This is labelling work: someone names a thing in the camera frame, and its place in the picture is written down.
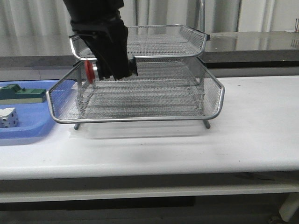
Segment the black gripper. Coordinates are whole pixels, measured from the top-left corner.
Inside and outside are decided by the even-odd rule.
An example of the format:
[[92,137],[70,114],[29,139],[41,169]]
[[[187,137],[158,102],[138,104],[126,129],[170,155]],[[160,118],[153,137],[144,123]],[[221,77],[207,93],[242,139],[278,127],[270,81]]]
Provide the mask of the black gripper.
[[[71,20],[71,26],[72,30],[81,36],[81,39],[97,58],[97,67],[100,70],[98,72],[99,79],[109,79],[110,70],[116,80],[129,76],[128,28],[124,25],[119,10],[108,14],[98,14],[96,19]],[[100,37],[102,35],[108,37],[108,50],[105,56],[102,54],[102,47],[100,46],[105,43],[105,39]]]

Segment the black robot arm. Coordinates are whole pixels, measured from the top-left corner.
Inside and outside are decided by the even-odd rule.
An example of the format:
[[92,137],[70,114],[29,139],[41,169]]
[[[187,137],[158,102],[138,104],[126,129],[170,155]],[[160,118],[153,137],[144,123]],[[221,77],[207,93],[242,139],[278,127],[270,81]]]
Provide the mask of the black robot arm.
[[65,0],[72,30],[85,42],[107,71],[119,80],[129,76],[127,39],[119,9],[122,0]]

